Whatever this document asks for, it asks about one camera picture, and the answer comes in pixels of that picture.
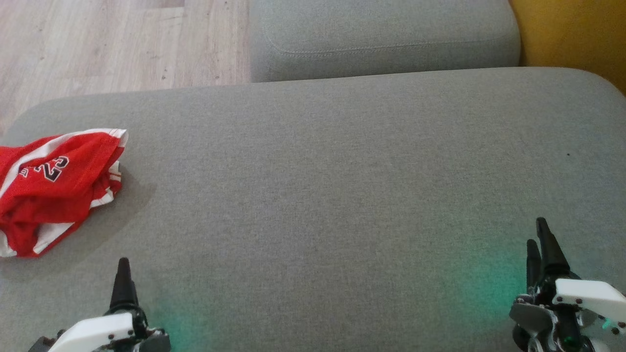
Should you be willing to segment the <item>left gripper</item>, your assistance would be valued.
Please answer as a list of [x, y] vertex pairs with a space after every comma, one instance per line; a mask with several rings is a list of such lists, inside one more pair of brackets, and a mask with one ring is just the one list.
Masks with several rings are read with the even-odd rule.
[[138, 312], [130, 261], [120, 258], [109, 315], [78, 321], [67, 330], [59, 330], [54, 338], [41, 336], [28, 352], [171, 352], [169, 334], [148, 327]]

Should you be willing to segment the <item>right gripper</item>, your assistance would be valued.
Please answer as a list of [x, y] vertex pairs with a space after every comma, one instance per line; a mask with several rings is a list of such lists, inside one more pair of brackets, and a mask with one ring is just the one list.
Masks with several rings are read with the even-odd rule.
[[570, 278], [571, 267], [546, 219], [537, 218], [536, 227], [540, 248], [534, 239], [526, 241], [526, 292], [509, 312], [515, 345], [521, 352], [611, 352], [583, 330], [600, 320], [602, 329], [626, 336], [626, 295], [606, 282]]

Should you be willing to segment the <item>red mesh basketball shorts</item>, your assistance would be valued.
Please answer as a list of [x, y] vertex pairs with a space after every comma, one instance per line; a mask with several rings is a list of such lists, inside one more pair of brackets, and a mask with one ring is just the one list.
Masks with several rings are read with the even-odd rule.
[[0, 258], [37, 258], [114, 201], [127, 141], [90, 129], [0, 146]]

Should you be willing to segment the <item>grey ottoman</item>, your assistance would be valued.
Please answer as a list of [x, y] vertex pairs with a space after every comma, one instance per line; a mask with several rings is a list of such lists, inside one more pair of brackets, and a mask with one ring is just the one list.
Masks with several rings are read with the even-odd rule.
[[123, 187], [37, 259], [0, 259], [0, 352], [108, 309], [127, 257], [173, 352], [518, 352], [509, 309], [546, 218], [626, 293], [626, 96], [558, 67], [99, 94], [21, 146], [126, 129]]

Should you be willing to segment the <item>grey seamed sofa cushion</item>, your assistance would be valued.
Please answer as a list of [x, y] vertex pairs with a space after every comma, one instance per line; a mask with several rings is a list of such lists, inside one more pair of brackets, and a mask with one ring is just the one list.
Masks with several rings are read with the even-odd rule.
[[250, 0], [253, 82], [511, 67], [509, 0]]

